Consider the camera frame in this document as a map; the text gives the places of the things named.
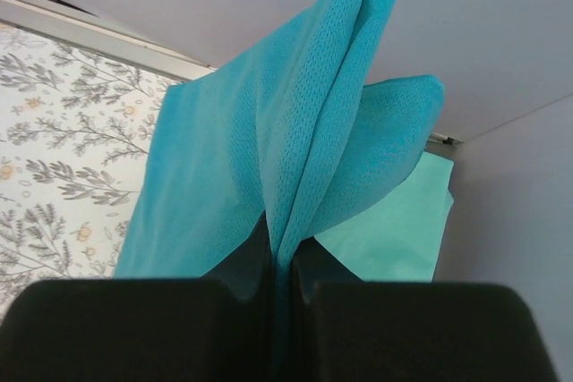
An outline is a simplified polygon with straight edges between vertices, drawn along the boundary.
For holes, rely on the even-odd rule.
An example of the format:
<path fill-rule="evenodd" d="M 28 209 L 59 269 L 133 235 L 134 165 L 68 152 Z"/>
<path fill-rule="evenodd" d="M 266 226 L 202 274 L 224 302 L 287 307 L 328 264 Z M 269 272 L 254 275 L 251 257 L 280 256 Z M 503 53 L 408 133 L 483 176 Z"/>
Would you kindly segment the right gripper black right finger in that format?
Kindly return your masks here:
<path fill-rule="evenodd" d="M 366 282 L 314 239 L 291 264 L 300 381 L 553 381 L 533 315 L 496 284 Z"/>

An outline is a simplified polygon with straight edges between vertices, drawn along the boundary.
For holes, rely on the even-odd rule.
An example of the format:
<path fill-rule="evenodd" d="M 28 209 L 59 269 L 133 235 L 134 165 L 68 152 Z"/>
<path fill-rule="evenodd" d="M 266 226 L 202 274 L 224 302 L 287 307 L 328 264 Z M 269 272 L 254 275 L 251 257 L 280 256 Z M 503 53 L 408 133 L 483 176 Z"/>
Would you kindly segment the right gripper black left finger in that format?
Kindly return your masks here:
<path fill-rule="evenodd" d="M 190 279 L 46 280 L 1 325 L 4 381 L 263 381 L 273 267 L 267 222 Z"/>

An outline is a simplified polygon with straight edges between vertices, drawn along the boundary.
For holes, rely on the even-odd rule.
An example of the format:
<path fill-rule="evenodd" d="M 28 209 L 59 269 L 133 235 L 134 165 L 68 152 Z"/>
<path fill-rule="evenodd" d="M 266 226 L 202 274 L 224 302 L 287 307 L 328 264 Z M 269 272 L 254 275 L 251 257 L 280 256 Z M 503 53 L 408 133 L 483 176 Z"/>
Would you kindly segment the teal t shirt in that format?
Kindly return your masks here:
<path fill-rule="evenodd" d="M 440 116 L 434 76 L 366 81 L 394 3 L 317 0 L 215 72 L 170 88 L 115 276 L 205 274 L 265 216 L 278 372 L 299 243 L 401 184 Z"/>

